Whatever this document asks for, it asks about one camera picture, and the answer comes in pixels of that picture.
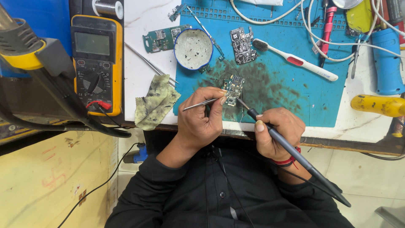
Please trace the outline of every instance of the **red wire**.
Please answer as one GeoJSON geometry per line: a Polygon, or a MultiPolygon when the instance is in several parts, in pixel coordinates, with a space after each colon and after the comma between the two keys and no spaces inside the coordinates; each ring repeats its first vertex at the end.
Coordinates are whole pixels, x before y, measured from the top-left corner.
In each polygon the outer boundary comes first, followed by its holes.
{"type": "Polygon", "coordinates": [[[89,108],[90,107],[90,105],[92,105],[93,103],[97,103],[98,101],[92,101],[92,102],[90,102],[87,106],[86,106],[86,108],[89,108]]]}

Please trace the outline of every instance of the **fingernail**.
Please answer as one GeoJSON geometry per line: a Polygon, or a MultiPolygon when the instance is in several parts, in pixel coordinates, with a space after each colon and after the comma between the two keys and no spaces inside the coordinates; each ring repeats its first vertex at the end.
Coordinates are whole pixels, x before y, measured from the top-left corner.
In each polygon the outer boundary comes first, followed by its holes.
{"type": "Polygon", "coordinates": [[[222,97],[221,101],[220,101],[221,105],[223,105],[225,102],[226,102],[226,97],[222,97]]]}
{"type": "Polygon", "coordinates": [[[256,128],[257,132],[262,132],[264,130],[264,123],[261,120],[258,120],[256,122],[256,124],[254,125],[254,127],[256,128]]]}

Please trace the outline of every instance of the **white floor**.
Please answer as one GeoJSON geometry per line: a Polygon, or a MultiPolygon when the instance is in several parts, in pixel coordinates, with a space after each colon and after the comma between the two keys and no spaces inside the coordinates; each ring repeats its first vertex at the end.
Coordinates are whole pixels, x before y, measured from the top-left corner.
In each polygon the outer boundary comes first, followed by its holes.
{"type": "MultiPolygon", "coordinates": [[[[119,158],[135,142],[145,140],[143,132],[131,129],[133,137],[119,139],[119,158]]],[[[405,159],[384,161],[358,152],[302,147],[302,154],[326,178],[337,184],[352,204],[351,208],[337,202],[341,213],[356,228],[393,228],[374,210],[392,207],[392,212],[405,221],[405,159]]],[[[121,164],[118,172],[118,196],[121,195],[139,164],[121,164]]]]}

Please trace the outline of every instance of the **white cloth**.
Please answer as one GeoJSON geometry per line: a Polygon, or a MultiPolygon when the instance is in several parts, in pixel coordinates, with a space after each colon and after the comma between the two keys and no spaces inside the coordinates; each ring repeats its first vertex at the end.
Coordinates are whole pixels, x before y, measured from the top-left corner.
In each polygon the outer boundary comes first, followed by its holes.
{"type": "Polygon", "coordinates": [[[283,0],[241,0],[241,1],[253,3],[255,5],[271,5],[271,6],[283,5],[283,0]]]}

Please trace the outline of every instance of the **white table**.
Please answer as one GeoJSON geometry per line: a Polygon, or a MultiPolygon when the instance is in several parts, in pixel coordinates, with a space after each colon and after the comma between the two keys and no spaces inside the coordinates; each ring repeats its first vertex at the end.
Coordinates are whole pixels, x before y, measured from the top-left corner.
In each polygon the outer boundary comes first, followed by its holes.
{"type": "MultiPolygon", "coordinates": [[[[173,78],[176,75],[176,59],[173,51],[148,54],[143,45],[142,35],[146,35],[149,31],[180,25],[180,16],[174,22],[167,17],[167,14],[172,13],[172,9],[180,4],[181,0],[126,1],[124,7],[125,42],[156,65],[159,63],[158,67],[173,78]]],[[[358,94],[377,95],[372,49],[361,47],[359,55],[355,78],[346,79],[335,127],[307,127],[303,136],[357,142],[377,142],[386,136],[392,121],[391,117],[359,112],[350,107],[351,99],[358,94]]],[[[146,95],[155,71],[128,47],[125,47],[124,56],[125,120],[134,121],[135,97],[146,95]]],[[[167,114],[162,123],[173,125],[177,123],[177,116],[173,114],[173,110],[167,114]]],[[[223,128],[254,131],[254,124],[223,121],[223,128]]]]}

